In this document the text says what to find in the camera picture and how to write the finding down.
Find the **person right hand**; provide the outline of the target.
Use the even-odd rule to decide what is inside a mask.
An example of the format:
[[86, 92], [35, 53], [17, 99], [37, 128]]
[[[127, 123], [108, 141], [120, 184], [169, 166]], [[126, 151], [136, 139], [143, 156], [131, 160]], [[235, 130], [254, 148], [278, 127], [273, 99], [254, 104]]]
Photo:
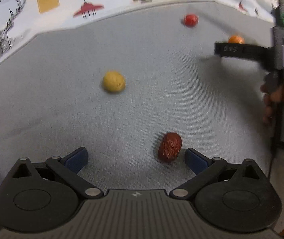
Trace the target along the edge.
[[263, 84], [260, 87], [260, 91], [264, 94], [263, 102], [265, 104], [265, 110], [264, 110], [263, 122], [266, 125], [271, 124], [271, 120], [274, 115], [273, 112], [274, 112], [275, 104], [278, 104], [279, 102], [282, 101], [282, 90], [284, 90], [284, 88], [280, 86], [273, 93], [269, 93], [269, 91], [266, 88], [266, 84]]

